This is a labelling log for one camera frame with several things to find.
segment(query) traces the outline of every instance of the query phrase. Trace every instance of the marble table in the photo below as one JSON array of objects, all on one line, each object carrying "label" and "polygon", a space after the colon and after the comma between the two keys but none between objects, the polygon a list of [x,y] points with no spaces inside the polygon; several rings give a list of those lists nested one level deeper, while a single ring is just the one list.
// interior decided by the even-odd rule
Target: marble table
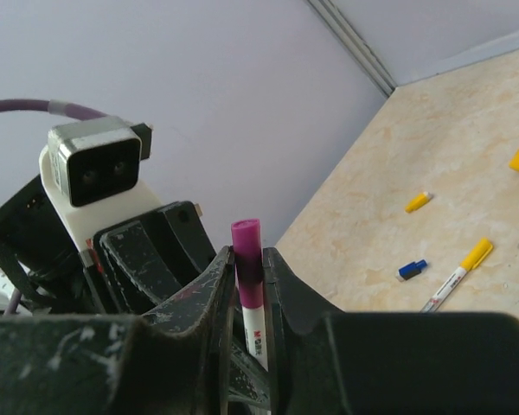
[{"label": "marble table", "polygon": [[[483,237],[490,256],[439,312],[519,318],[519,51],[403,86],[278,243],[345,310],[420,310]],[[418,193],[434,199],[411,214]],[[406,282],[397,270],[429,263]]]}]

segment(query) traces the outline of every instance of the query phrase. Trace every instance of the depth camera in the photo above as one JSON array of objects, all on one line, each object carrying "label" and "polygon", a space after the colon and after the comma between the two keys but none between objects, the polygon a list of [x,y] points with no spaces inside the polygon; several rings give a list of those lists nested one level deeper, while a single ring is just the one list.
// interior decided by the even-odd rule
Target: depth camera
[{"label": "depth camera", "polygon": [[141,149],[139,135],[119,117],[59,125],[48,133],[54,180],[76,208],[133,188]]}]

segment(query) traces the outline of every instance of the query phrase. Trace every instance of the white wall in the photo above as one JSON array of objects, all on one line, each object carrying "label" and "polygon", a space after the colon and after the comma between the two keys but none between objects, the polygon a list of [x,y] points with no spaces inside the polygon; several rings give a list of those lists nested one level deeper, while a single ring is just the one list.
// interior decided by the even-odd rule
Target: white wall
[{"label": "white wall", "polygon": [[333,0],[400,84],[519,48],[519,0]]},{"label": "white wall", "polygon": [[[0,1],[0,99],[154,124],[143,176],[199,202],[216,246],[272,245],[383,103],[303,0]],[[0,205],[37,172],[46,114],[0,115]]]}]

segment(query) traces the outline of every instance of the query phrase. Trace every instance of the marker label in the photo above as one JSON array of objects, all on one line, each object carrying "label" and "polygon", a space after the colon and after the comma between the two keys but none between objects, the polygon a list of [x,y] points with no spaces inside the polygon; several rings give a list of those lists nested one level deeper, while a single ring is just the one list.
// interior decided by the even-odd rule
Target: marker label
[{"label": "marker label", "polygon": [[421,309],[422,313],[427,313],[430,311],[436,311],[438,307],[446,300],[446,298],[450,295],[454,288],[464,279],[464,276],[467,274],[467,271],[459,267],[440,287],[440,289],[436,292],[434,296],[425,304],[425,306]]},{"label": "marker label", "polygon": [[267,370],[266,314],[264,308],[247,309],[242,307],[242,318],[245,322],[244,333],[247,349]]}]

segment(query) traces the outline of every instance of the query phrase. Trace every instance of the marker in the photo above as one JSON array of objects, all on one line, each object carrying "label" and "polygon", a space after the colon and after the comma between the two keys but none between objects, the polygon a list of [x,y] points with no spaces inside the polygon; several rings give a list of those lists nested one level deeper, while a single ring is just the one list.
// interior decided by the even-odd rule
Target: marker
[{"label": "marker", "polygon": [[453,289],[456,288],[459,282],[465,277],[467,272],[472,271],[481,265],[481,262],[483,262],[493,248],[494,246],[489,240],[482,238],[471,253],[465,257],[459,268],[446,280],[446,282],[440,287],[440,290],[431,297],[428,303],[425,304],[425,307],[421,309],[421,313],[436,311],[450,295]]},{"label": "marker", "polygon": [[431,199],[433,198],[433,195],[431,195],[429,192],[423,192],[417,196],[415,196],[406,206],[406,212],[409,214],[412,213],[414,210],[417,210],[419,208],[424,207]]},{"label": "marker", "polygon": [[410,264],[404,265],[398,270],[398,272],[396,272],[396,278],[398,278],[398,281],[403,283],[404,281],[407,281],[408,279],[421,274],[426,266],[427,263],[424,259],[419,262],[412,262]]},{"label": "marker", "polygon": [[248,353],[267,370],[260,220],[235,222],[231,234]]}]

